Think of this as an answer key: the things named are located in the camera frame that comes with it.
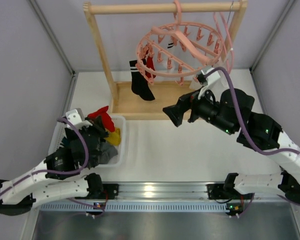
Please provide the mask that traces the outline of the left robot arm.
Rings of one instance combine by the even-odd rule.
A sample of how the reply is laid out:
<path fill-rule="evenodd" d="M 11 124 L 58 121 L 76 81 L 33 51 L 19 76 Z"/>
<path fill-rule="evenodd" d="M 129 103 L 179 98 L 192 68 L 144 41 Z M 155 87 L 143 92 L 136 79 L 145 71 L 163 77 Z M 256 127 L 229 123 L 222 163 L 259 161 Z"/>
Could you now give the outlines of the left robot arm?
<path fill-rule="evenodd" d="M 81 173 L 99 165 L 101 145 L 108 136 L 101 118 L 75 123 L 63 117 L 60 121 L 69 126 L 55 152 L 13 180 L 0 179 L 0 214 L 17 216 L 53 201 L 106 195 L 100 175 Z"/>

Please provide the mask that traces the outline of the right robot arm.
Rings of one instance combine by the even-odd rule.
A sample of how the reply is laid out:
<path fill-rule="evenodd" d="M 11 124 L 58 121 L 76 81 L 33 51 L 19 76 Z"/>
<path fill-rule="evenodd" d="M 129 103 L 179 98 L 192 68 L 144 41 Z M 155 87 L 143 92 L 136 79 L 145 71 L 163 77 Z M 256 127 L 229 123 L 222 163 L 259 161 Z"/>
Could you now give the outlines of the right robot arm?
<path fill-rule="evenodd" d="M 300 148 L 273 118 L 253 112 L 254 101 L 237 88 L 225 90 L 220 100 L 210 90 L 194 91 L 163 112 L 175 126 L 190 112 L 189 123 L 204 120 L 216 128 L 194 145 L 205 160 L 229 169 L 227 196 L 273 194 L 300 205 Z"/>

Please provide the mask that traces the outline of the black striped sock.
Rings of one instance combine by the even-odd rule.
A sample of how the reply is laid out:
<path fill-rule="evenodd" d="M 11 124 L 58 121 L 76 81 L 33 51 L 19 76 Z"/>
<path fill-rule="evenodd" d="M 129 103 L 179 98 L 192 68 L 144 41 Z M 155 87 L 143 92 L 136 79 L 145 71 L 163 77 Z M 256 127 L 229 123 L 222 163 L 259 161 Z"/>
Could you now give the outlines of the black striped sock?
<path fill-rule="evenodd" d="M 130 60 L 131 90 L 144 101 L 154 101 L 155 96 L 149 88 L 148 81 L 136 67 L 137 60 Z"/>

